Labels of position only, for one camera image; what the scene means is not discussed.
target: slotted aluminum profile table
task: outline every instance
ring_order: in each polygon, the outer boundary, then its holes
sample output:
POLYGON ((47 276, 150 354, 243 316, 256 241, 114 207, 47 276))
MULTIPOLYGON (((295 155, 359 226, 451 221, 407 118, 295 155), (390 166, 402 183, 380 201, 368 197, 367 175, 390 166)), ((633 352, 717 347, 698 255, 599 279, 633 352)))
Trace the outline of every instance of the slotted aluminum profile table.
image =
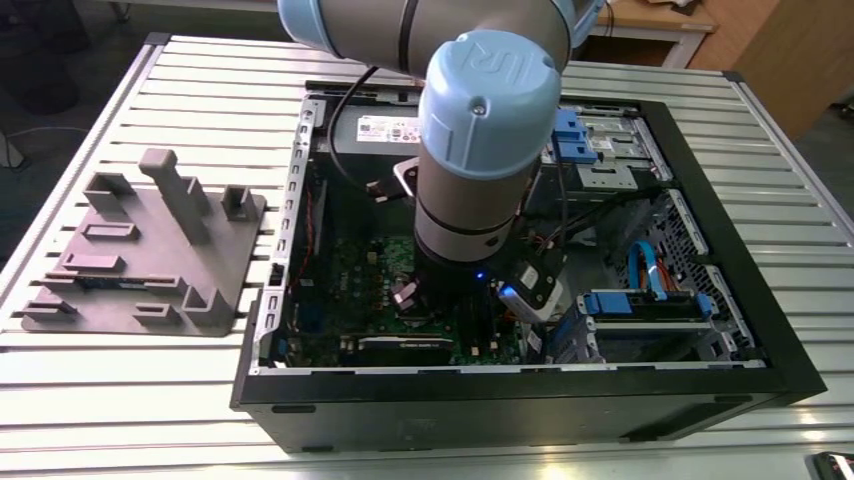
MULTIPOLYGON (((306 80, 364 67, 294 44, 152 34, 0 275, 0 475, 168 478, 791 478, 805 457, 854 450, 854 229, 746 86, 718 72, 571 64, 563 93, 670 105, 829 392, 673 443, 286 455, 228 408, 246 312, 263 284, 306 80), (32 334, 13 315, 88 208, 93 172, 171 148, 183 175, 267 197, 224 338, 32 334)), ((375 82, 408 84, 387 71, 375 82)))

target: light blue joint cap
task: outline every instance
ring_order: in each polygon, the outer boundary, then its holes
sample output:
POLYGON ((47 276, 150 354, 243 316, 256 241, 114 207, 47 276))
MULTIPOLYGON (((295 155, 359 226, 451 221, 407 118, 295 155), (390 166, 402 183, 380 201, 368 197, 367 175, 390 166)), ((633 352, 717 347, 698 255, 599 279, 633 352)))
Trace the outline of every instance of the light blue joint cap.
POLYGON ((320 13, 320 0, 278 1, 282 25, 294 40, 342 58, 326 33, 326 25, 320 13))
POLYGON ((587 0, 587 9, 579 13, 575 9, 574 0, 551 0, 551 3, 555 4, 563 15, 566 29, 573 40, 573 48, 577 48, 585 43, 585 40, 587 40, 587 36, 597 26, 597 19, 599 18, 599 12, 605 7, 606 1, 607 0, 587 0))
POLYGON ((460 177, 495 180, 524 169, 555 124, 561 75, 527 38, 494 30, 447 42, 430 60, 422 142, 460 177))

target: wooden cabinet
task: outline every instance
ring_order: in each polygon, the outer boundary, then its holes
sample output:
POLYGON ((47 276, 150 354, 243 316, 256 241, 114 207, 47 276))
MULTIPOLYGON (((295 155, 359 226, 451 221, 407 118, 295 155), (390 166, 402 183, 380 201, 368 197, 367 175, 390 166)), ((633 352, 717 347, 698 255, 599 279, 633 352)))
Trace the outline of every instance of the wooden cabinet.
POLYGON ((690 68, 734 70, 791 138, 854 84, 853 0, 706 0, 719 24, 690 68))

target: green circuit board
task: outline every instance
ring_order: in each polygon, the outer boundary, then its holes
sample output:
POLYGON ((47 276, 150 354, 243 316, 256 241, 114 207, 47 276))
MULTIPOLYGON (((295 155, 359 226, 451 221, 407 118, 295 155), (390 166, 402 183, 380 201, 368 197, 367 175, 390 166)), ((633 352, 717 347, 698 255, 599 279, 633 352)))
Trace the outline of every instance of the green circuit board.
MULTIPOLYGON (((299 312, 299 351, 294 366, 336 367, 342 337, 424 336, 452 340, 451 365, 519 363, 516 325, 502 325, 503 332, 490 348, 466 348, 459 339, 458 318, 402 316, 391 301, 395 285, 411 280, 415 270, 412 237, 375 237, 368 241, 336 240, 328 263, 323 305, 304 302, 299 312)), ((495 322, 508 322, 498 317, 495 322)))

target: ur logo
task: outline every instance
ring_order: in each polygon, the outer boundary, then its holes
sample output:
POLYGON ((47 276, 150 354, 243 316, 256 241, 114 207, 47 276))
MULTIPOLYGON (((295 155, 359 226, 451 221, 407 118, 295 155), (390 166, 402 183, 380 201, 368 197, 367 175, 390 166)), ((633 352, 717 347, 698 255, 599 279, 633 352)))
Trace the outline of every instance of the ur logo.
POLYGON ((472 70, 495 75, 496 80, 515 85, 526 74, 528 56, 510 50, 490 50, 488 46, 474 42, 464 63, 472 70))

